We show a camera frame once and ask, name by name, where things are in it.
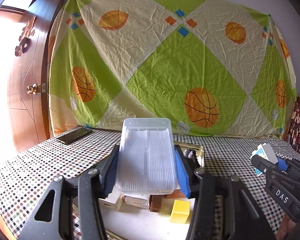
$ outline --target black phone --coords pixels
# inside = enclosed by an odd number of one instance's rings
[[[77,130],[74,130],[74,131],[72,131],[70,133],[67,133],[63,136],[60,136],[56,139],[57,139],[57,141],[59,141],[63,144],[69,144],[69,143],[72,143],[73,141],[81,138],[82,136],[85,136],[85,135],[89,134],[89,133],[92,133],[92,130],[87,129],[85,127],[81,127]]]

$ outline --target blue gripper pad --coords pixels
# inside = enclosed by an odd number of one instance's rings
[[[278,162],[276,166],[278,167],[279,171],[286,171],[288,169],[288,165],[286,161],[277,156]]]
[[[190,196],[190,178],[192,171],[189,168],[189,165],[183,156],[181,148],[179,145],[175,145],[175,157],[176,157],[176,168],[178,182],[181,189],[181,192],[186,196]]]
[[[97,169],[101,169],[100,172],[100,182],[103,186],[103,193],[105,198],[110,194],[113,190],[113,186],[115,184],[115,178],[117,175],[117,164],[119,157],[119,145],[114,146],[112,152],[108,156],[107,159],[102,160],[104,163],[100,163],[100,166],[97,166]]]

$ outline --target brown wooden block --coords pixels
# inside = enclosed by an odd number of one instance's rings
[[[162,204],[162,196],[152,195],[151,196],[151,204],[150,204],[150,212],[160,213]]]
[[[165,195],[164,197],[171,199],[171,198],[185,198],[186,196],[181,192],[181,189],[176,189],[174,192],[172,192],[169,195]]]

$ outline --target door decoration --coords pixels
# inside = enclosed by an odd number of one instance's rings
[[[20,43],[18,46],[16,46],[14,51],[14,55],[16,55],[16,57],[21,56],[21,54],[25,52],[24,49],[27,46],[28,38],[34,35],[34,31],[35,31],[35,29],[33,29],[34,20],[35,20],[35,15],[31,18],[31,20],[27,22],[26,26],[22,29],[22,34],[19,37]]]

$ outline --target metal screw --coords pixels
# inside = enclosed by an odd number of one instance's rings
[[[90,174],[90,175],[95,175],[95,174],[97,174],[98,172],[99,172],[98,169],[92,168],[92,169],[90,169],[90,170],[88,171],[88,174]]]
[[[233,181],[233,182],[239,181],[239,177],[237,175],[232,175],[230,178],[231,178],[231,181]]]
[[[195,169],[194,172],[195,172],[195,174],[201,175],[201,174],[205,173],[205,170],[204,170],[204,168],[197,168],[197,169]]]
[[[56,176],[56,177],[54,177],[54,181],[55,182],[60,182],[60,181],[62,181],[62,179],[63,179],[63,177],[61,176],[61,175],[59,175],[59,176]]]

